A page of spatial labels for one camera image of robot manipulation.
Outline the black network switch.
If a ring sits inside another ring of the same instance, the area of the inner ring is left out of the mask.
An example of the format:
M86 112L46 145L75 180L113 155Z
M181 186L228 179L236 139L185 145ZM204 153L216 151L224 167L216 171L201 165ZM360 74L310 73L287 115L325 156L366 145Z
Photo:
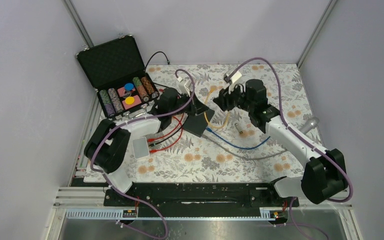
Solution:
M207 119L210 121L215 114L215 111L209 109L202 114L199 115L187 115L186 120L182 125L182 129L198 138L200 138L206 128L208 127L208 123L205 119L205 114Z

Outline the white router box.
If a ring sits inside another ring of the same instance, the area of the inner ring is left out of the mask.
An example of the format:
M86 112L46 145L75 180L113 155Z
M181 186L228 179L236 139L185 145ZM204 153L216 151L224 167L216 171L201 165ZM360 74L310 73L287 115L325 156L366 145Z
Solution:
M137 160L150 156L148 140L145 136L134 139L132 141L132 149L133 149L133 156Z

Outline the silver microphone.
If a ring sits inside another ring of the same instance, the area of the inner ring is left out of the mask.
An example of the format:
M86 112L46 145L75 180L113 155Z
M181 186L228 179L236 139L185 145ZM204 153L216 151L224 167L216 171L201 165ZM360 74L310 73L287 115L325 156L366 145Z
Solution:
M305 122L305 124L300 127L299 131L303 134L307 134L311 130L315 129L319 125L319 122L320 122L319 118L315 116L312 118L309 118Z

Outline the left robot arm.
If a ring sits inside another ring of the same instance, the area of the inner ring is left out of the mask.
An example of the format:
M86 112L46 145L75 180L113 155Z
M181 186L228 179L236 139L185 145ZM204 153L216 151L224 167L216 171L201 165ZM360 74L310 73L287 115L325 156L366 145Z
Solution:
M90 169L101 173L110 187L117 190L116 199L124 206L132 204L135 192L133 181L122 167L129 146L146 155L150 153L146 136L164 130L171 118L178 114L189 117L200 116L209 107L201 102L193 92L179 93L169 87L144 115L116 124L109 119L102 120L86 147L84 155L90 161Z

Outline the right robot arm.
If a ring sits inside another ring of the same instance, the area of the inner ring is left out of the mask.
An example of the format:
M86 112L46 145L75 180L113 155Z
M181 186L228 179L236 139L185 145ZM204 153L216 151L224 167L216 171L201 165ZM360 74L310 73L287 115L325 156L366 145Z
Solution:
M348 190L348 196L342 202L351 199L354 187L346 173L344 155L338 149L328 150L316 144L289 124L282 112L269 103L261 80L250 79L244 87L223 88L213 102L222 111L246 111L255 127L279 142L303 166L302 176L282 177L274 182L274 188L266 193L271 205L279 206L287 197L307 198L314 204L325 200L339 203L335 195L344 190Z

